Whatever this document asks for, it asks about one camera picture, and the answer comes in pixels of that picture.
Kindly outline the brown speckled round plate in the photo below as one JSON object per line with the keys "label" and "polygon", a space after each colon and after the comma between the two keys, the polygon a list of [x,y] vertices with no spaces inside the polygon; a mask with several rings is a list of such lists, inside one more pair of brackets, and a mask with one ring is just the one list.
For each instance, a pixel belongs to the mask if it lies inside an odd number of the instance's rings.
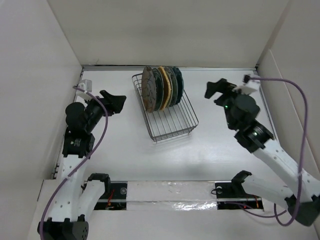
{"label": "brown speckled round plate", "polygon": [[145,110],[152,113],[156,107],[157,86],[153,69],[150,66],[146,66],[142,72],[141,94]]}

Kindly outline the teal scalloped plate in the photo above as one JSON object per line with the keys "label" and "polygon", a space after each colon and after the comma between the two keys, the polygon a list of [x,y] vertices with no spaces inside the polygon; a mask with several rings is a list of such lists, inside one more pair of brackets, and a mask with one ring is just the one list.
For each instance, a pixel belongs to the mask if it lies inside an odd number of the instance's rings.
{"label": "teal scalloped plate", "polygon": [[177,94],[176,104],[179,104],[184,92],[184,79],[178,67],[173,67],[173,71],[176,76],[177,85],[178,85],[178,94]]}

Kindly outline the blue floral white plate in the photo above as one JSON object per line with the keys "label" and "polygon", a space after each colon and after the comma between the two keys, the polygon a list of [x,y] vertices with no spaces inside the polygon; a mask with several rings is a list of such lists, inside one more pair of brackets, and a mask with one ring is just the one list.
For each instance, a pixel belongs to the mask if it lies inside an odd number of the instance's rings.
{"label": "blue floral white plate", "polygon": [[173,69],[171,67],[169,67],[170,70],[170,77],[171,77],[171,82],[172,82],[172,98],[171,98],[171,102],[170,102],[170,107],[173,107],[177,101],[178,98],[178,82],[177,82],[177,78],[176,75],[173,71]]}

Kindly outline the grey-blue round plate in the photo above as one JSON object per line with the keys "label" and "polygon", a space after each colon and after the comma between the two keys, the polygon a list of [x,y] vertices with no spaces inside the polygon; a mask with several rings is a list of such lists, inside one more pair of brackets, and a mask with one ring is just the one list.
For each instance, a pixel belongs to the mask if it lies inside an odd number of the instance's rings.
{"label": "grey-blue round plate", "polygon": [[156,103],[155,103],[155,111],[158,111],[162,105],[164,98],[164,83],[163,78],[161,76],[160,71],[157,68],[152,69],[155,82],[156,82]]}

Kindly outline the orange woven square plate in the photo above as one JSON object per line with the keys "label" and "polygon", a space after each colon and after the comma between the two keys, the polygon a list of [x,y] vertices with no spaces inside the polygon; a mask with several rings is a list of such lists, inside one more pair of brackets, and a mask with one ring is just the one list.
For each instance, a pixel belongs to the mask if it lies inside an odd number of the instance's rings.
{"label": "orange woven square plate", "polygon": [[169,106],[172,98],[172,81],[169,73],[165,70],[163,66],[159,66],[162,81],[163,81],[163,100],[160,107],[161,111],[164,111],[166,107]]}

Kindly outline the light green flower plate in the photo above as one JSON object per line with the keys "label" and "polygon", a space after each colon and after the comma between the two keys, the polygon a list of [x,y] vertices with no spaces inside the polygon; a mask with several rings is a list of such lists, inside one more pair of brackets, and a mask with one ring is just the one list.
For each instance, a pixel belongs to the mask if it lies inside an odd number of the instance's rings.
{"label": "light green flower plate", "polygon": [[164,67],[165,72],[168,74],[168,76],[170,77],[170,84],[171,84],[171,98],[169,101],[168,106],[172,107],[177,100],[177,96],[178,96],[178,83],[177,83],[177,79],[176,76],[173,72],[173,69],[169,66],[165,66]]}

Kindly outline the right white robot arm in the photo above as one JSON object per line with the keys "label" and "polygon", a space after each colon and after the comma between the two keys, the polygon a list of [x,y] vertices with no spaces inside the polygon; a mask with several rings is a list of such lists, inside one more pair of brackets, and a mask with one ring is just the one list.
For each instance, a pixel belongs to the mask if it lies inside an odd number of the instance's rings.
{"label": "right white robot arm", "polygon": [[260,77],[245,75],[243,85],[235,85],[225,78],[206,84],[206,99],[221,94],[214,103],[223,107],[227,126],[236,131],[237,142],[285,183],[276,187],[242,170],[231,180],[231,191],[237,197],[244,194],[262,197],[287,210],[291,215],[289,225],[297,221],[309,227],[320,215],[320,181],[304,170],[302,159],[296,162],[257,121],[260,107],[251,94],[259,90],[260,81]]}

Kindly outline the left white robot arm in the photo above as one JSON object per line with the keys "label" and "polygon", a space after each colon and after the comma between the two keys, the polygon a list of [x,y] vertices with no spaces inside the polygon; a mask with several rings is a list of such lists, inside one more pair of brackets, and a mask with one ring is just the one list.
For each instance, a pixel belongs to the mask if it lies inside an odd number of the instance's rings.
{"label": "left white robot arm", "polygon": [[86,240],[89,218],[99,198],[111,194],[111,180],[106,173],[93,173],[84,182],[88,161],[102,140],[95,141],[92,133],[101,118],[107,121],[124,107],[125,95],[112,95],[101,90],[101,97],[76,88],[84,103],[73,102],[65,109],[67,125],[62,159],[59,165],[59,184],[49,198],[37,232],[42,240]]}

